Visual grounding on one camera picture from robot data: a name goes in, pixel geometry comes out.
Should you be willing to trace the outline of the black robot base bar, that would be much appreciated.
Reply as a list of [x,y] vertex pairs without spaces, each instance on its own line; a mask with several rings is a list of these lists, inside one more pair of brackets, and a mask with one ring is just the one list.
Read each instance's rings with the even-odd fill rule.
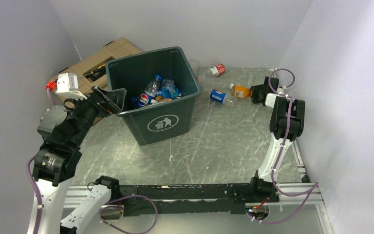
[[123,215],[193,214],[229,212],[244,214],[251,205],[279,202],[271,185],[249,183],[120,185],[112,189],[107,205],[122,205]]

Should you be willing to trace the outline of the orange juice bottle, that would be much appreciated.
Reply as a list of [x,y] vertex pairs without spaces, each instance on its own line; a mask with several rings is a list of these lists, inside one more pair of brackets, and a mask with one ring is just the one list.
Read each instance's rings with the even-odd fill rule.
[[233,85],[231,88],[231,95],[236,98],[248,98],[251,97],[253,91],[250,88],[241,85]]

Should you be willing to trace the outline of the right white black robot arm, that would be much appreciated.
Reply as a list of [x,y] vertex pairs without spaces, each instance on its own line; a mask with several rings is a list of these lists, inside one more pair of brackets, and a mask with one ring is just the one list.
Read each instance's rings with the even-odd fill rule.
[[278,78],[266,77],[263,85],[252,86],[252,101],[272,109],[269,123],[271,139],[262,165],[252,178],[249,197],[261,202],[276,188],[274,183],[283,158],[294,141],[302,135],[306,102],[293,99],[279,88]]

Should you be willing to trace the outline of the amber orange tea bottle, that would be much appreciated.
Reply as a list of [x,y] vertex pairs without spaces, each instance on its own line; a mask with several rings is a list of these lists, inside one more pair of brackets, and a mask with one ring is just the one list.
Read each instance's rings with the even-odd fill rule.
[[169,101],[172,101],[171,98],[164,98],[163,96],[156,96],[154,99],[157,102],[169,102]]

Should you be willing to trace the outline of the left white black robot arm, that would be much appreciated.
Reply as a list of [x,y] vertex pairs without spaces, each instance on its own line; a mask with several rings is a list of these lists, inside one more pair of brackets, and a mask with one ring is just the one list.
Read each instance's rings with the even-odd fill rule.
[[43,144],[26,165],[35,195],[28,233],[80,234],[105,203],[119,201],[119,181],[103,176],[68,216],[62,215],[84,138],[97,118],[122,112],[126,95],[124,88],[107,91],[94,86],[90,93],[68,97],[63,105],[42,113],[37,130]]

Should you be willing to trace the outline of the crushed clear blue label bottle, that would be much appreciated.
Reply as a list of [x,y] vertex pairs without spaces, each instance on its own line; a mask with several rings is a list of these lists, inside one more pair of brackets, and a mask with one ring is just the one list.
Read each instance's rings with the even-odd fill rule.
[[166,98],[176,99],[182,96],[182,92],[177,88],[172,79],[162,80],[161,89]]

